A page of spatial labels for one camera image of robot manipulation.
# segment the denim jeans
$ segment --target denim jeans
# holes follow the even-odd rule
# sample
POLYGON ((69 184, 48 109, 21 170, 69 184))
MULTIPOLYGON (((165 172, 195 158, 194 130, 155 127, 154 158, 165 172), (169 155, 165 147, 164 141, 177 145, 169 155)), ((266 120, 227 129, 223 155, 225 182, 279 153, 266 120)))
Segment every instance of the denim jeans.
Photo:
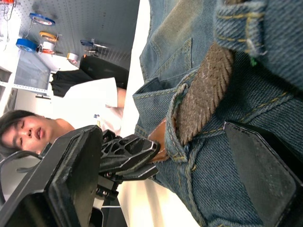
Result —
POLYGON ((156 164, 154 181, 176 193, 201 226, 262 226, 240 182, 223 123, 271 131, 303 159, 298 95, 303 89, 303 3, 153 0, 150 5, 150 32, 140 57, 145 84, 133 97, 140 114, 137 135, 147 137, 167 118, 170 159, 156 164), (232 79, 211 120, 181 146, 172 115, 213 41, 236 52, 232 79))

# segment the cable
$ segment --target cable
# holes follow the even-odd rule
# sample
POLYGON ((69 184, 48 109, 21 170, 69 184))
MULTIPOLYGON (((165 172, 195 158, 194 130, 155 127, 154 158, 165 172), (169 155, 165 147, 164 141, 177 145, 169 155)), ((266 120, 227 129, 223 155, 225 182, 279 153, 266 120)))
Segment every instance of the cable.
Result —
POLYGON ((3 194, 3 191, 2 191, 2 184, 1 184, 2 167, 4 167, 9 161, 12 161, 12 160, 14 160, 16 158, 19 158, 19 157, 26 157, 26 156, 34 156, 34 157, 36 157, 40 160, 42 159, 38 154, 33 153, 31 151, 17 151, 14 154, 8 156, 6 159, 4 159, 0 162, 0 208, 2 208, 2 206, 5 203, 5 198, 4 198, 4 194, 3 194))
POLYGON ((22 167, 22 168, 18 168, 17 170, 16 170, 16 172, 17 173, 19 173, 19 174, 25 174, 25 173, 28 173, 29 171, 31 171, 33 168, 35 168, 37 165, 35 165, 35 166, 33 166, 33 167, 29 167, 29 168, 24 168, 24 167, 22 167))
POLYGON ((10 15, 9 15, 9 18, 8 18, 8 10, 6 10, 6 5, 4 5, 3 18, 6 21, 6 25, 7 25, 7 36, 6 36, 6 45, 5 45, 5 48, 4 48, 3 51, 6 50, 6 47, 9 43, 9 20, 11 19, 11 16, 13 14, 13 10, 16 6, 17 6, 17 0, 14 0, 13 5, 12 5, 11 10, 10 10, 10 15))

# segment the man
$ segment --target man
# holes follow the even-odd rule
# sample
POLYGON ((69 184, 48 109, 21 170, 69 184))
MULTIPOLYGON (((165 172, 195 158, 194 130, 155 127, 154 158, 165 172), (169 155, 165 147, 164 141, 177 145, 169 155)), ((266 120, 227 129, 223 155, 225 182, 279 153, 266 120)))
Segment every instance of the man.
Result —
POLYGON ((22 110, 8 112, 0 118, 1 154, 17 150, 40 154, 58 137, 91 124, 118 135, 125 95, 126 90, 117 88, 114 78, 100 79, 75 85, 64 98, 53 100, 54 119, 22 110))

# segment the blue tape roll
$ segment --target blue tape roll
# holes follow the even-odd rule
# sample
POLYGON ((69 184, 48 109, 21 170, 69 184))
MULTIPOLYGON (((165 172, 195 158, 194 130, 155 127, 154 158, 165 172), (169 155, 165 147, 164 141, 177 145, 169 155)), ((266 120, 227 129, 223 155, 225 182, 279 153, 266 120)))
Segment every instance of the blue tape roll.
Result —
POLYGON ((80 40, 80 42, 81 42, 81 45, 83 45, 83 46, 94 46, 93 42, 91 42, 91 41, 82 39, 82 40, 80 40))
POLYGON ((56 25, 56 23, 52 19, 42 16, 41 14, 30 13, 29 17, 41 25, 47 25, 47 26, 56 25))
POLYGON ((18 39, 16 42, 16 46, 21 50, 27 52, 36 52, 36 49, 38 47, 34 42, 28 39, 18 39))

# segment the jeans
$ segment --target jeans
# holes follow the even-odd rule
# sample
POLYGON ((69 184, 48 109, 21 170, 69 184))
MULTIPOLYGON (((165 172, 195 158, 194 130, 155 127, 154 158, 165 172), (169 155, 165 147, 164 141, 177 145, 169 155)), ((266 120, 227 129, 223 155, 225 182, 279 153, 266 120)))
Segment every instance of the jeans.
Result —
POLYGON ((240 182, 223 123, 270 131, 303 159, 302 1, 150 5, 150 32, 140 57, 145 84, 133 98, 140 114, 137 135, 147 137, 167 118, 170 159, 156 164, 154 181, 176 193, 201 226, 263 226, 240 182), (232 79, 211 120, 181 146, 172 116, 213 41, 236 52, 232 79))

